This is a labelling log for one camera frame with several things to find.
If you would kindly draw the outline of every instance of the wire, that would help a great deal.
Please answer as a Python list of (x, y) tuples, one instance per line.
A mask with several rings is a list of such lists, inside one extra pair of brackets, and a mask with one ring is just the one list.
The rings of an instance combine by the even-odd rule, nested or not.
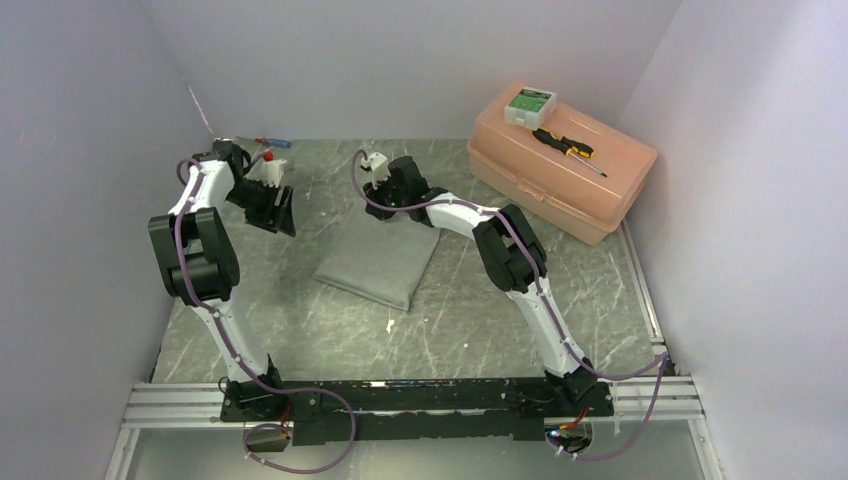
[(258, 162), (259, 159), (262, 158), (263, 155), (265, 155), (266, 153), (268, 153), (270, 151), (271, 151), (270, 148), (266, 148), (265, 150), (262, 150), (261, 152), (256, 152), (256, 155), (254, 155), (253, 158), (250, 159), (250, 162), (247, 165), (247, 170), (245, 170), (244, 173), (249, 172), (253, 168), (253, 166), (256, 165), (256, 162)]
[(586, 418), (586, 414), (589, 413), (589, 404), (587, 403), (582, 410), (580, 410), (580, 415), (577, 416), (577, 419), (573, 422), (566, 423), (560, 425), (559, 428), (569, 431), (573, 430), (584, 418)]
[[(188, 163), (191, 163), (191, 166), (193, 166), (197, 169), (197, 177), (195, 179), (194, 184), (191, 187), (191, 192), (189, 193), (189, 196), (188, 196), (188, 198), (194, 198), (197, 195), (197, 192), (200, 191), (200, 185), (203, 183), (203, 177), (204, 177), (203, 166), (200, 164), (200, 162), (198, 162), (197, 160), (195, 160), (193, 158), (192, 159), (186, 159), (186, 161)], [(341, 403), (342, 407), (345, 409), (348, 416), (350, 417), (350, 438), (348, 439), (344, 450), (342, 451), (341, 454), (339, 454), (338, 457), (336, 457), (333, 461), (327, 463), (324, 466), (321, 466), (321, 467), (318, 467), (318, 468), (312, 468), (312, 469), (291, 468), (291, 467), (279, 465), (279, 464), (274, 463), (274, 462), (269, 462), (266, 459), (264, 459), (264, 458), (256, 455), (255, 453), (251, 452), (249, 445), (248, 445), (248, 440), (257, 431), (273, 429), (273, 430), (277, 430), (279, 432), (289, 432), (289, 430), (290, 430), (288, 427), (273, 424), (273, 423), (263, 423), (263, 424), (257, 425), (255, 427), (251, 428), (250, 430), (248, 430), (247, 433), (244, 434), (244, 437), (242, 438), (242, 447), (244, 448), (246, 458), (250, 458), (251, 460), (253, 460), (253, 461), (255, 461), (255, 462), (257, 462), (261, 465), (264, 465), (266, 467), (271, 467), (275, 470), (280, 470), (280, 471), (283, 471), (283, 472), (294, 473), (294, 474), (321, 473), (321, 472), (325, 472), (325, 471), (335, 467), (336, 465), (339, 464), (339, 462), (341, 462), (347, 456), (348, 453), (350, 453), (350, 450), (353, 447), (353, 442), (356, 439), (356, 416), (354, 415), (353, 407), (351, 407), (350, 404), (347, 402), (347, 400), (342, 398), (337, 393), (331, 392), (329, 390), (325, 390), (323, 388), (306, 387), (306, 388), (284, 389), (284, 388), (271, 387), (271, 386), (265, 384), (262, 380), (260, 380), (259, 377), (256, 375), (256, 373), (254, 373), (253, 370), (251, 370), (250, 367), (248, 367), (247, 364), (242, 360), (241, 356), (238, 354), (238, 352), (236, 352), (235, 347), (233, 347), (233, 343), (230, 340), (230, 337), (227, 334), (227, 331), (224, 329), (223, 324), (221, 323), (221, 317), (222, 317), (221, 312), (218, 309), (216, 309), (215, 307), (209, 305), (208, 303), (201, 301), (200, 298), (198, 298), (197, 292), (194, 290), (194, 285), (192, 284), (191, 277), (188, 274), (188, 265), (186, 263), (185, 252), (183, 251), (183, 248), (182, 248), (182, 245), (183, 245), (182, 222), (183, 222), (183, 217), (185, 217), (185, 214), (188, 212), (190, 207), (191, 207), (190, 201), (184, 202), (183, 206), (180, 208), (179, 213), (177, 214), (177, 219), (174, 222), (174, 244), (177, 247), (177, 259), (179, 260), (179, 263), (180, 263), (180, 273), (182, 274), (183, 278), (185, 279), (186, 292), (188, 293), (188, 296), (191, 299), (192, 303), (194, 303), (194, 305), (196, 305), (200, 308), (203, 308), (204, 310), (209, 312), (209, 314), (212, 316), (212, 321), (215, 324), (215, 329), (218, 331), (218, 334), (221, 336), (221, 341), (224, 343), (224, 347), (226, 348), (227, 353), (230, 355), (230, 357), (233, 359), (233, 361), (244, 371), (244, 373), (248, 377), (250, 377), (251, 380), (253, 380), (253, 382), (255, 384), (259, 385), (259, 387), (261, 387), (263, 390), (265, 390), (269, 393), (276, 394), (276, 395), (295, 395), (295, 394), (298, 394), (298, 393), (320, 393), (322, 395), (332, 397), (335, 400), (337, 400), (339, 403)]]
[[(365, 191), (362, 189), (362, 186), (360, 186), (359, 183), (356, 181), (356, 161), (357, 161), (357, 159), (359, 158), (360, 155), (363, 156), (364, 158), (368, 157), (368, 153), (361, 148), (353, 154), (353, 156), (350, 159), (350, 179), (351, 179), (351, 182), (353, 183), (353, 187), (356, 190), (356, 193), (360, 196), (360, 198), (365, 200), (365, 203), (367, 203), (368, 205), (371, 205), (374, 208), (384, 210), (384, 211), (387, 211), (387, 212), (409, 212), (411, 210), (417, 210), (419, 208), (425, 208), (425, 207), (429, 207), (429, 206), (433, 206), (433, 205), (443, 205), (443, 204), (450, 203), (450, 204), (454, 204), (454, 205), (462, 205), (464, 207), (470, 208), (470, 209), (475, 210), (475, 211), (478, 210), (478, 206), (476, 204), (468, 202), (466, 200), (461, 200), (461, 199), (456, 199), (456, 198), (452, 199), (452, 200), (431, 200), (431, 201), (428, 201), (428, 202), (422, 202), (422, 203), (419, 203), (419, 204), (410, 205), (410, 206), (406, 206), (406, 207), (387, 207), (385, 205), (380, 205), (379, 203), (368, 198), (368, 196), (365, 195)], [(645, 412), (645, 418), (642, 420), (642, 423), (639, 425), (639, 430), (637, 430), (636, 433), (633, 435), (633, 437), (631, 437), (630, 440), (628, 440), (628, 442), (625, 443), (624, 446), (622, 448), (619, 448), (618, 450), (615, 450), (615, 451), (607, 453), (607, 454), (596, 455), (596, 456), (592, 456), (592, 457), (585, 457), (584, 456), (584, 457), (580, 457), (580, 459), (581, 460), (587, 460), (587, 461), (607, 460), (607, 459), (610, 459), (610, 458), (617, 457), (618, 455), (621, 455), (622, 453), (626, 452), (627, 449), (629, 449), (631, 446), (633, 446), (633, 444), (636, 442), (636, 440), (639, 439), (639, 437), (642, 435), (642, 432), (645, 430), (645, 426), (648, 424), (648, 420), (651, 418), (651, 414), (654, 411), (654, 405), (657, 402), (657, 397), (659, 397), (660, 384), (662, 383), (663, 370), (665, 369), (665, 364), (666, 364), (666, 361), (668, 360), (668, 352), (663, 352), (662, 354), (658, 355), (648, 365), (645, 365), (644, 367), (639, 368), (634, 372), (624, 374), (624, 375), (610, 375), (606, 372), (596, 370), (591, 365), (584, 362), (583, 359), (579, 355), (577, 355), (577, 352), (574, 351), (574, 349), (571, 347), (571, 345), (569, 345), (569, 342), (564, 341), (564, 340), (566, 340), (565, 332), (564, 332), (562, 326), (559, 323), (559, 320), (557, 318), (556, 313), (554, 312), (554, 308), (551, 305), (550, 300), (548, 300), (547, 295), (542, 293), (543, 290), (542, 290), (542, 285), (541, 285), (541, 280), (540, 280), (541, 274), (540, 274), (540, 271), (539, 271), (539, 266), (536, 264), (536, 261), (530, 255), (530, 252), (527, 251), (527, 247), (521, 241), (521, 238), (519, 238), (519, 236), (515, 233), (515, 230), (513, 230), (512, 225), (510, 225), (510, 223), (506, 219), (506, 217), (504, 217), (503, 214), (501, 214), (497, 210), (482, 210), (480, 213), (482, 215), (494, 216), (498, 220), (500, 220), (500, 222), (503, 224), (504, 228), (506, 229), (507, 233), (509, 234), (509, 236), (512, 238), (513, 242), (515, 243), (515, 246), (518, 247), (518, 249), (521, 251), (521, 254), (524, 256), (525, 259), (527, 259), (527, 262), (530, 263), (530, 267), (533, 269), (533, 277), (534, 277), (533, 282), (536, 284), (536, 288), (540, 292), (539, 296), (542, 298), (542, 303), (545, 305), (545, 309), (548, 312), (548, 316), (551, 318), (551, 322), (553, 322), (554, 326), (556, 327), (557, 332), (560, 335), (560, 340), (563, 340), (562, 344), (565, 346), (566, 350), (568, 351), (568, 354), (571, 355), (571, 357), (574, 358), (574, 360), (577, 361), (577, 363), (579, 363), (580, 366), (582, 366), (584, 369), (586, 369), (587, 371), (589, 371), (591, 374), (595, 375), (596, 377), (604, 378), (604, 379), (611, 380), (611, 381), (615, 382), (615, 381), (629, 380), (629, 379), (636, 377), (636, 376), (639, 376), (639, 375), (647, 372), (651, 368), (659, 365), (659, 372), (657, 373), (657, 382), (654, 385), (654, 393), (651, 396), (651, 403), (648, 405), (648, 411)]]

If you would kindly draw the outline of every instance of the screwdriver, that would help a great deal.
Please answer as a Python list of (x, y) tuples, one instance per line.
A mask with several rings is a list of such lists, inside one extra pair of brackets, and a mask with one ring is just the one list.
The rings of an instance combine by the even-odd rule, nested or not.
[(559, 150), (564, 155), (571, 155), (577, 160), (580, 160), (583, 165), (591, 168), (600, 176), (607, 177), (607, 174), (603, 170), (584, 160), (584, 158), (592, 158), (592, 155), (595, 154), (595, 150), (589, 145), (569, 138), (557, 137), (544, 128), (533, 130), (533, 136), (536, 137), (536, 140)]
[(254, 141), (256, 143), (266, 145), (269, 147), (277, 147), (277, 148), (289, 148), (291, 147), (291, 142), (288, 140), (280, 140), (279, 138), (255, 138)]

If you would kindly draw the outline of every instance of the toolbox lid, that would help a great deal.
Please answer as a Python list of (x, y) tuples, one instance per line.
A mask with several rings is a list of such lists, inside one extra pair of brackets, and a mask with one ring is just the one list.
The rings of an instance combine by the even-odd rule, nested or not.
[(657, 151), (558, 103), (542, 128), (592, 147), (594, 154), (584, 160), (606, 173), (603, 177), (577, 158), (540, 142), (532, 130), (506, 123), (504, 108), (524, 86), (510, 85), (477, 117), (469, 147), (538, 200), (567, 205), (614, 228), (638, 194)]

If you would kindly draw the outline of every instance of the green label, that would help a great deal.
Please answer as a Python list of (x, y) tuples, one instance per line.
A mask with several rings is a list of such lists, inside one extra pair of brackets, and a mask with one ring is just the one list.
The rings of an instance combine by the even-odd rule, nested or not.
[(539, 112), (549, 98), (551, 98), (550, 93), (537, 92), (524, 88), (509, 102), (509, 106), (527, 110), (528, 112)]

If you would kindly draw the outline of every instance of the orange plastic box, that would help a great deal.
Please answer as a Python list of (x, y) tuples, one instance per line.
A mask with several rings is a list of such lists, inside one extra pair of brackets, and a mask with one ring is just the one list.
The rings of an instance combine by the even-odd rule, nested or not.
[(489, 105), (468, 142), (471, 174), (522, 207), (589, 245), (615, 230), (645, 185), (657, 151), (563, 103), (542, 128), (583, 142), (595, 151), (589, 163), (536, 140), (532, 131), (504, 121), (504, 107), (524, 87), (511, 85)]

